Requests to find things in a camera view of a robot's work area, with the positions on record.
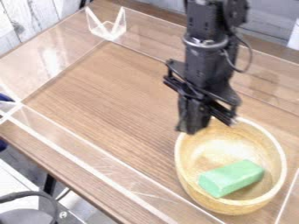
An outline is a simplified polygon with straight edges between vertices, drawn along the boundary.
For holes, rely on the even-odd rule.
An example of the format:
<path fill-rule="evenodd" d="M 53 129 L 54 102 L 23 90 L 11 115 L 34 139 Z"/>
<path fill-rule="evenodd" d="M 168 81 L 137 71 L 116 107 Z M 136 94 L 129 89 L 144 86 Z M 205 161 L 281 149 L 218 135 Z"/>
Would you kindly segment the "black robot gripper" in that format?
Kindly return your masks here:
<path fill-rule="evenodd" d="M 233 36 L 220 40 L 182 37 L 184 61 L 168 59 L 162 83 L 178 94 L 176 130 L 193 135 L 209 125 L 212 117 L 230 125 L 241 103 L 229 85 L 238 41 Z"/>

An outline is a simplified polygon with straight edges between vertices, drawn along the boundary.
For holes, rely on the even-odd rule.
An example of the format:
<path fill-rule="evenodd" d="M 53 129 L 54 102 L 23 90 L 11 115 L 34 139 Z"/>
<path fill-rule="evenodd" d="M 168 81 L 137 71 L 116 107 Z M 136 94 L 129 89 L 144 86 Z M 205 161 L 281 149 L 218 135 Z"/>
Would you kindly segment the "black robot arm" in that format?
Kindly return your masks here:
<path fill-rule="evenodd" d="M 241 103 L 229 85 L 238 46 L 248 42 L 238 27 L 248 20 L 248 0 L 184 0 L 186 29 L 181 38 L 184 60 L 168 59 L 162 83 L 178 94 L 176 130 L 189 135 L 205 129 L 210 119 L 230 125 Z"/>

